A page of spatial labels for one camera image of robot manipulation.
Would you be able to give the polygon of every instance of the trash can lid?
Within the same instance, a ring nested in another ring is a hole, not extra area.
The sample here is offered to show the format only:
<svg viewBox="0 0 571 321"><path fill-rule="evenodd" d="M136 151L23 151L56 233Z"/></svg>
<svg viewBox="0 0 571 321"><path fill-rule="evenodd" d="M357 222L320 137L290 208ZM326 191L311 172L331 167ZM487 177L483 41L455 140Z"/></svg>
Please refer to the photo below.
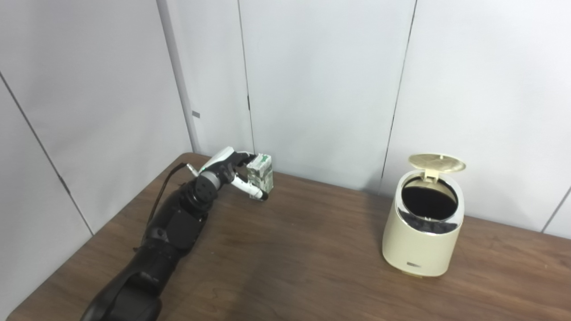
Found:
<svg viewBox="0 0 571 321"><path fill-rule="evenodd" d="M424 170L424 181L436 183L439 173L458 172L466 168L461 160L444 154L416 154L408 158L415 168Z"/></svg>

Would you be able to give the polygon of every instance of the black cable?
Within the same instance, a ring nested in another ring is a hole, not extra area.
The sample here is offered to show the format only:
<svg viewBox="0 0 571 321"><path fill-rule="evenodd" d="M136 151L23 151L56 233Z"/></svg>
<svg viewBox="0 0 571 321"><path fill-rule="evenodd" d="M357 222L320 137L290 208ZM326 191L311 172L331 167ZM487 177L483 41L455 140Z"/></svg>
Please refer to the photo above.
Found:
<svg viewBox="0 0 571 321"><path fill-rule="evenodd" d="M156 200L155 200L155 204L153 204L152 209L151 209L151 213L148 216L148 220L147 220L147 226L149 223L151 223L152 218L155 216L155 211L156 211L156 207L159 206L159 201L160 198L163 196L164 193L164 189L167 187L168 184L168 180L171 179L171 176L173 176L176 172L178 172L181 168L185 168L186 167L186 163L180 163L178 165L176 165L170 173L168 173L167 178L164 180L163 186L160 188L159 191L159 195L157 195Z"/></svg>

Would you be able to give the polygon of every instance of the cream trash can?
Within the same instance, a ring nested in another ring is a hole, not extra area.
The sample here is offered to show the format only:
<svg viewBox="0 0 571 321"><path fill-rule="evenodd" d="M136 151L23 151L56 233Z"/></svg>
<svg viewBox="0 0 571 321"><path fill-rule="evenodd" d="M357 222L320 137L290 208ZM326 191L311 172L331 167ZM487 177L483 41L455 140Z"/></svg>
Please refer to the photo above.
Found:
<svg viewBox="0 0 571 321"><path fill-rule="evenodd" d="M439 276L448 269L464 220L460 186L441 173L466 165L450 156L418 154L408 161L417 170L399 181L383 234L383 256L399 270Z"/></svg>

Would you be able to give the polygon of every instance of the cable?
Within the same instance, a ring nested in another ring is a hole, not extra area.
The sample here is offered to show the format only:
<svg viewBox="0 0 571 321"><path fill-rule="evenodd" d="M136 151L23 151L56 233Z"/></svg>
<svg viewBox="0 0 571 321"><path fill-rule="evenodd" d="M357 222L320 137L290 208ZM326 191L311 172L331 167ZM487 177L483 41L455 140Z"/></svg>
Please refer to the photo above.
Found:
<svg viewBox="0 0 571 321"><path fill-rule="evenodd" d="M186 167L188 167L188 170L190 170L190 172L194 175L194 177L198 177L198 175L200 175L192 165L186 164Z"/></svg>
<svg viewBox="0 0 571 321"><path fill-rule="evenodd" d="M171 170L170 173L168 173L167 178L164 180L163 186L160 188L159 195L157 195L157 197L156 197L155 204L153 204L153 206L152 206L151 213L148 216L147 226L149 223L151 223L152 218L155 216L156 207L159 206L160 198L163 196L163 192L164 192L164 189L167 187L168 180L171 179L171 176L173 176L176 172L178 172L179 170L181 170L182 168L185 168L185 167L186 167L186 163L180 163L180 164L176 165Z"/></svg>

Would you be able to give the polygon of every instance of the gold lid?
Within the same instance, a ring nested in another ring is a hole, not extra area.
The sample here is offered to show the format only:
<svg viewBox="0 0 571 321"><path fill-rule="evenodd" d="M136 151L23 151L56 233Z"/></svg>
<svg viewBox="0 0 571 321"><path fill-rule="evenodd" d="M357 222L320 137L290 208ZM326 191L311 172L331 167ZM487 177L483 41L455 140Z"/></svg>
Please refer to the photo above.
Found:
<svg viewBox="0 0 571 321"><path fill-rule="evenodd" d="M436 183L439 173L458 172L466 168L461 160L443 154L416 154L408 158L415 168L424 170L424 181Z"/></svg>

